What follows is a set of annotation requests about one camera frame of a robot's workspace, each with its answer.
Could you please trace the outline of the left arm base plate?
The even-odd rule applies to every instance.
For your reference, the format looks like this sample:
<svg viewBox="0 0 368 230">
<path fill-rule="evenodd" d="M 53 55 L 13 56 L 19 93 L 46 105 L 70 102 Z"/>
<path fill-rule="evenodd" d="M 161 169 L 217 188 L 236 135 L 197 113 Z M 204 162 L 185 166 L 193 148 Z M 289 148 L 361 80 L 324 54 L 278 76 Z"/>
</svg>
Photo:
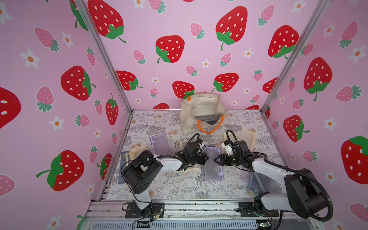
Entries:
<svg viewBox="0 0 368 230">
<path fill-rule="evenodd" d="M 138 219 L 138 218 L 151 218 L 158 219 L 163 218 L 164 215 L 164 203 L 151 203 L 147 207 L 140 210 L 139 207 L 134 203 L 128 203 L 125 218 L 126 219 Z"/>
</svg>

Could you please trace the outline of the grey mesh pencil pouch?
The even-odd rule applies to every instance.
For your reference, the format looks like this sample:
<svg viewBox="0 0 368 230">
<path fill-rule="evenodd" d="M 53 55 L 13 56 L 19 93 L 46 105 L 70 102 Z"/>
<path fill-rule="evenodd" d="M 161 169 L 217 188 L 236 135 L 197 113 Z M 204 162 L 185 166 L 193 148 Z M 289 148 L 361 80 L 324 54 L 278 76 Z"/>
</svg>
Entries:
<svg viewBox="0 0 368 230">
<path fill-rule="evenodd" d="M 210 125 L 214 125 L 220 120 L 221 117 L 222 117 L 222 115 L 219 114 L 219 115 L 196 117 L 196 119 L 199 120 L 199 121 L 208 123 Z"/>
</svg>

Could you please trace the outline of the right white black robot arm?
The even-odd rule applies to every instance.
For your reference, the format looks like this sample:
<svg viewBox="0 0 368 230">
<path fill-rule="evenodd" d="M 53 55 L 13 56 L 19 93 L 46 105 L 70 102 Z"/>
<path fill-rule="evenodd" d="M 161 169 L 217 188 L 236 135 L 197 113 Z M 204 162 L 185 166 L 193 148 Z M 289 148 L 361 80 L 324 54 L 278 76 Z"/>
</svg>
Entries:
<svg viewBox="0 0 368 230">
<path fill-rule="evenodd" d="M 215 158 L 218 165 L 234 166 L 262 174 L 283 185 L 285 193 L 264 192 L 255 197 L 252 210 L 262 217 L 271 210 L 293 212 L 297 216 L 318 221 L 330 221 L 334 214 L 332 199 L 327 190 L 308 169 L 295 170 L 268 159 L 262 152 L 251 152 L 245 141 L 239 141 L 232 130 L 226 131 L 222 147 L 225 153 Z"/>
</svg>

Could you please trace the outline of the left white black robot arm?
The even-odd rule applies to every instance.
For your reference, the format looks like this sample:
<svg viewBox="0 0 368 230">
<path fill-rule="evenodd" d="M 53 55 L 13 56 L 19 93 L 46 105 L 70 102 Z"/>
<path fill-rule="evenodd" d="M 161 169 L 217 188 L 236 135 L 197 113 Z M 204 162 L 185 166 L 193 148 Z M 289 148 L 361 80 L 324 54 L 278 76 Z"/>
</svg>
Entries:
<svg viewBox="0 0 368 230">
<path fill-rule="evenodd" d="M 185 171 L 196 165 L 205 165 L 209 160 L 207 147 L 200 139 L 200 134 L 194 134 L 186 143 L 184 149 L 172 155 L 157 155 L 149 150 L 142 152 L 128 165 L 120 168 L 124 182 L 131 190 L 133 204 L 143 212 L 153 209 L 148 187 L 163 171 Z"/>
</svg>

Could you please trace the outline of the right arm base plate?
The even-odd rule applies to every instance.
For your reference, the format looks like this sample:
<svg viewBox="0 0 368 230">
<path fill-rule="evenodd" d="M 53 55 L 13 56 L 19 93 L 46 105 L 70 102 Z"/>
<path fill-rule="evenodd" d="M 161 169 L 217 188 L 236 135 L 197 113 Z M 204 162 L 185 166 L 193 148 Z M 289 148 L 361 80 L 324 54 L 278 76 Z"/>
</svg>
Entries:
<svg viewBox="0 0 368 230">
<path fill-rule="evenodd" d="M 264 209 L 258 203 L 239 202 L 238 205 L 239 207 L 236 209 L 236 212 L 239 212 L 241 217 L 279 217 L 278 211 Z"/>
</svg>

